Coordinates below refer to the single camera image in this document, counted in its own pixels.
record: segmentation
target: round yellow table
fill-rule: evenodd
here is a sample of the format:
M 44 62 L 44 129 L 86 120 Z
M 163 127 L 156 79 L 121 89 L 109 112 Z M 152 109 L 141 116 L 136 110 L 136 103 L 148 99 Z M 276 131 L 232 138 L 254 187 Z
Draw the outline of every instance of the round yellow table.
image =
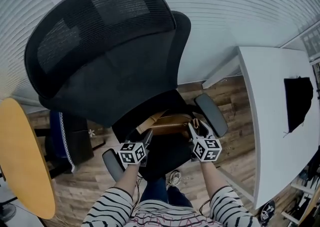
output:
M 0 104 L 0 166 L 9 187 L 31 213 L 43 219 L 55 215 L 44 155 L 28 117 L 12 98 Z

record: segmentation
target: wooden floor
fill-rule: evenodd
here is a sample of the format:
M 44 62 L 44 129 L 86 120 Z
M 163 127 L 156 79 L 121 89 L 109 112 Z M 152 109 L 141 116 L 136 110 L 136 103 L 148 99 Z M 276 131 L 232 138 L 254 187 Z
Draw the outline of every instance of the wooden floor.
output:
M 243 77 L 225 79 L 206 90 L 202 90 L 200 83 L 181 85 L 178 91 L 187 103 L 193 103 L 194 97 L 207 93 L 219 106 L 228 123 L 228 132 L 220 139 L 223 150 L 216 166 L 222 166 L 253 189 L 256 165 L 255 139 Z M 49 127 L 48 111 L 36 112 L 29 117 L 35 128 Z M 88 128 L 94 130 L 96 134 L 91 139 L 93 146 L 101 143 L 103 139 L 106 140 L 106 145 L 96 150 L 94 158 L 81 165 L 75 174 L 63 174 L 53 180 L 57 209 L 53 219 L 45 220 L 48 227 L 79 227 L 93 203 L 102 192 L 115 183 L 103 163 L 102 153 L 109 148 L 119 146 L 119 143 L 110 128 L 103 128 L 91 121 L 88 121 Z M 209 199 L 200 164 L 187 162 L 179 170 L 182 172 L 179 188 L 198 210 L 203 202 Z M 140 194 L 145 186 L 146 182 L 143 180 L 140 184 Z M 293 204 L 295 192 L 294 189 L 287 187 L 274 198 L 276 215 L 269 226 L 288 225 L 289 222 L 283 220 L 280 213 Z M 239 195 L 245 207 L 256 215 L 258 212 L 253 210 L 253 204 L 241 194 Z M 203 213 L 208 213 L 208 210 L 209 207 L 206 205 Z

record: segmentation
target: striped sleeve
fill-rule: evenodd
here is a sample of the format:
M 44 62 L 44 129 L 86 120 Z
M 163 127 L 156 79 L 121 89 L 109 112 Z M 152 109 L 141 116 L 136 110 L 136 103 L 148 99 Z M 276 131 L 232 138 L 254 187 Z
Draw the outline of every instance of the striped sleeve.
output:
M 125 190 L 109 188 L 92 206 L 82 227 L 123 227 L 133 210 L 133 199 Z
M 224 227 L 259 227 L 258 219 L 244 208 L 242 201 L 230 186 L 217 190 L 210 201 L 210 218 Z

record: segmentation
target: black and white cube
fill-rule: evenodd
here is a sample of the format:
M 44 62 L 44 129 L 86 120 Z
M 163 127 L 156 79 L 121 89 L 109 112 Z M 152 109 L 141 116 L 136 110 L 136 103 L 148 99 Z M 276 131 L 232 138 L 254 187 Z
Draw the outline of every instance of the black and white cube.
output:
M 146 151 L 142 142 L 128 142 L 123 143 L 118 154 L 122 164 L 138 164 L 146 156 Z
M 202 162 L 216 161 L 222 151 L 218 139 L 197 139 L 194 143 L 193 153 Z

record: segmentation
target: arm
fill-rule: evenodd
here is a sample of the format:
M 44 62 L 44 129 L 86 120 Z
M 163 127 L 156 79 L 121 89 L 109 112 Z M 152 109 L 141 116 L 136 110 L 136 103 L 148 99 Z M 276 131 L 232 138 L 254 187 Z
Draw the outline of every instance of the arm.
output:
M 122 227 L 133 210 L 139 165 L 129 165 L 114 187 L 107 189 L 92 206 L 83 220 L 82 227 Z
M 212 162 L 201 162 L 206 189 L 210 197 L 210 217 L 223 226 L 259 227 L 258 220 L 243 207 L 242 201 L 220 176 Z

